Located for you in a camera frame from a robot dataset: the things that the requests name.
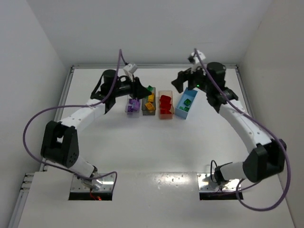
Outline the purple lego brick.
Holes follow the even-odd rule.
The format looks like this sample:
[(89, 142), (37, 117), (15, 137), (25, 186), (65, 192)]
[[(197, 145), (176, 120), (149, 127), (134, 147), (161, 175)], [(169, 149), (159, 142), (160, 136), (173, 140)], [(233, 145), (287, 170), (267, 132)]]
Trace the purple lego brick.
[(132, 113), (133, 112), (133, 106), (128, 105), (126, 110), (127, 110), (127, 113)]

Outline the purple curved lego piece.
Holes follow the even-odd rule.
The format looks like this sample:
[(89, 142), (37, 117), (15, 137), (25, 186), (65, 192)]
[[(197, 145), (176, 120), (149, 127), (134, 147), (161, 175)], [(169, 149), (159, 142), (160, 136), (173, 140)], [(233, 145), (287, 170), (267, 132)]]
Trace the purple curved lego piece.
[(133, 112), (138, 112), (140, 109), (140, 101), (138, 99), (129, 99), (128, 105), (133, 106)]

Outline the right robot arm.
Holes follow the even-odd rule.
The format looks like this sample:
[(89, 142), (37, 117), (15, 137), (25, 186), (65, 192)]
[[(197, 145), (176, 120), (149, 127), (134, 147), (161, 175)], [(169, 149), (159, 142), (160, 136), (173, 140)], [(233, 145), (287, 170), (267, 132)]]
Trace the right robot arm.
[(286, 144), (275, 141), (245, 115), (246, 111), (238, 96), (225, 86), (226, 67), (219, 62), (207, 64), (207, 70), (219, 88), (221, 95), (212, 84), (202, 67), (196, 71), (188, 68), (180, 71), (172, 85), (179, 93), (183, 92), (184, 82), (188, 82), (188, 89), (198, 88), (206, 93), (208, 103), (220, 114), (236, 131), (243, 141), (249, 155), (244, 161), (230, 162), (215, 168), (214, 178), (218, 185), (233, 179), (248, 179), (256, 183), (284, 170), (285, 156), (283, 149)]

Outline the red flower lego piece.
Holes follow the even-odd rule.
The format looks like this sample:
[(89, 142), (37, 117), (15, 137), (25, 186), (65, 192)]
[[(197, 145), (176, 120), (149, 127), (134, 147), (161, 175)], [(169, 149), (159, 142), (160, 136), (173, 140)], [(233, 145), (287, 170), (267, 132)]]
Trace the red flower lego piece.
[(171, 96), (168, 95), (161, 95), (160, 96), (160, 104), (171, 104)]

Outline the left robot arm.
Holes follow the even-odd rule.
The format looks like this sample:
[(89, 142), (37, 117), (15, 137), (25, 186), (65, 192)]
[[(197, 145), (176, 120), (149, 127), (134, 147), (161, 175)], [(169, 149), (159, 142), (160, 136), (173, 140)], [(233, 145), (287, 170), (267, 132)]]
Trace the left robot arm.
[(41, 156), (82, 179), (92, 180), (97, 169), (79, 154), (78, 134), (115, 105), (116, 98), (130, 96), (143, 99), (151, 95), (138, 77), (118, 76), (116, 70), (104, 71), (85, 105), (58, 122), (45, 127)]

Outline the blue plastic container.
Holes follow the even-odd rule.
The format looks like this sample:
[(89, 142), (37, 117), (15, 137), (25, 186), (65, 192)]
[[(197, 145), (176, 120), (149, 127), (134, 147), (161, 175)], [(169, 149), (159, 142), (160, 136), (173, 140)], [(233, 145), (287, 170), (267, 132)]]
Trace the blue plastic container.
[(189, 90), (188, 88), (186, 88), (184, 90), (175, 108), (175, 115), (177, 117), (187, 119), (187, 116), (189, 114), (191, 106), (193, 105), (197, 93), (198, 91), (194, 89)]

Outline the yellow butterfly lego piece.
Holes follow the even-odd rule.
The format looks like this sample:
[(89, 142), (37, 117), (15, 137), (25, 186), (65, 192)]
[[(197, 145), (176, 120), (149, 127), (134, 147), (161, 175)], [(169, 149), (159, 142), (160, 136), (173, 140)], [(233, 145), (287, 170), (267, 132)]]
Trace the yellow butterfly lego piece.
[(154, 102), (154, 93), (148, 96), (148, 102), (153, 103)]

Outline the red lego brick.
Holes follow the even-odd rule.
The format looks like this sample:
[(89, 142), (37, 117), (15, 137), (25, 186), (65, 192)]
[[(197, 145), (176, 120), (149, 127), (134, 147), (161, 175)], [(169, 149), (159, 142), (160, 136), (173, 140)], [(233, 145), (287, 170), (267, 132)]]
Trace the red lego brick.
[(172, 114), (171, 104), (161, 104), (160, 105), (160, 114)]

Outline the yellow lego brick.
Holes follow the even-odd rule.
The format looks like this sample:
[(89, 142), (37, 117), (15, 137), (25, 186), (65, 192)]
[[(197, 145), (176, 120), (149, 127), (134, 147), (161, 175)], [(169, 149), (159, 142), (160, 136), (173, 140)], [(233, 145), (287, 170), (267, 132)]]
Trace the yellow lego brick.
[(154, 111), (155, 110), (155, 107), (154, 107), (154, 105), (151, 102), (145, 103), (145, 107), (149, 111)]

